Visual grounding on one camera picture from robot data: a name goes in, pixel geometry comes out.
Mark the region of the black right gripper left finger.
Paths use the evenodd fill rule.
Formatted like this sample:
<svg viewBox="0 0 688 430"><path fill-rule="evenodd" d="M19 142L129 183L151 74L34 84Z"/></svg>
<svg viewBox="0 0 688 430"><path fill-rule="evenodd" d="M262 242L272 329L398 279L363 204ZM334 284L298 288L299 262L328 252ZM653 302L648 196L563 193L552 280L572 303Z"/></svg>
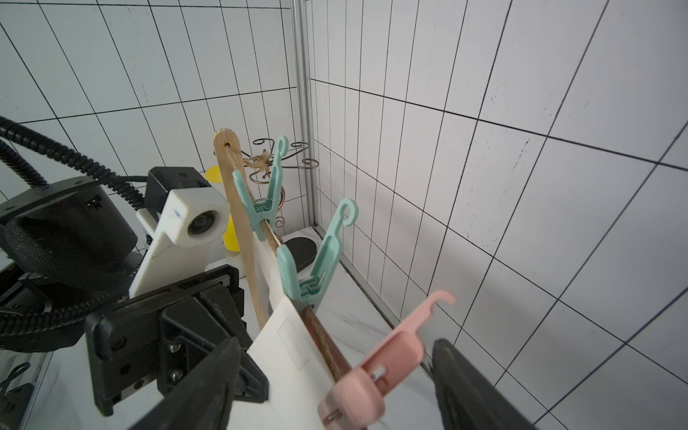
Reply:
<svg viewBox="0 0 688 430"><path fill-rule="evenodd" d="M134 429L226 429L243 349L224 340Z"/></svg>

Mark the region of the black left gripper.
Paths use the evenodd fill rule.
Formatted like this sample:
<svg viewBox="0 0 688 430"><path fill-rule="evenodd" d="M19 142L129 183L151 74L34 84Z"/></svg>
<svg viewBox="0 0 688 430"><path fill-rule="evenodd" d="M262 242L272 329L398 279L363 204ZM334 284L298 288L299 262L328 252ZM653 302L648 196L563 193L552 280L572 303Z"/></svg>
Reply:
<svg viewBox="0 0 688 430"><path fill-rule="evenodd" d="M238 269L222 265L89 315L85 335L100 413L112 416L151 382L164 400L229 338L243 349L234 401L267 401L268 379L247 354L253 342L243 302Z"/></svg>

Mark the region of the pink clothespin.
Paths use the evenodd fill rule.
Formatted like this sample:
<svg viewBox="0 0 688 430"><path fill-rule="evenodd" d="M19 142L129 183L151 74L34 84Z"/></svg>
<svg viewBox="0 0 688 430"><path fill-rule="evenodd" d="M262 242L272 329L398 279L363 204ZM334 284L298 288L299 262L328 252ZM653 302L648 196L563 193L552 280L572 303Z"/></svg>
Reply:
<svg viewBox="0 0 688 430"><path fill-rule="evenodd" d="M426 345L420 328L432 317L435 305L450 305L456 296L439 290L418 305L377 347L327 393L317 408L326 429L364 429L385 414L385 396L423 361Z"/></svg>

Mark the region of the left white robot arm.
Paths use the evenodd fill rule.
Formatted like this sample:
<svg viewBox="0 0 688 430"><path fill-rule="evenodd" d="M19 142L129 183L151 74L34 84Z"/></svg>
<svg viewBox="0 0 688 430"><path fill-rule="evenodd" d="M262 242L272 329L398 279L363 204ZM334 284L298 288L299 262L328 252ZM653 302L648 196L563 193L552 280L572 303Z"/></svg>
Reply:
<svg viewBox="0 0 688 430"><path fill-rule="evenodd" d="M1 206L1 346L50 351L83 333L93 401L109 417L150 383L141 428L220 428L270 383L249 356L235 267L208 270L229 202L193 168L153 168L140 192L94 159L13 120L1 159L28 189Z"/></svg>

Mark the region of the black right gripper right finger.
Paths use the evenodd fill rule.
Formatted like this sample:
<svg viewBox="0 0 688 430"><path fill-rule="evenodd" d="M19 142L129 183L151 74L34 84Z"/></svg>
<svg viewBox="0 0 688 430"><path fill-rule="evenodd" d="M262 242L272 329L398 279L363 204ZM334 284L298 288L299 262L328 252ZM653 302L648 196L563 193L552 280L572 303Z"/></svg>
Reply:
<svg viewBox="0 0 688 430"><path fill-rule="evenodd" d="M534 428L448 340L435 341L431 370L445 429Z"/></svg>

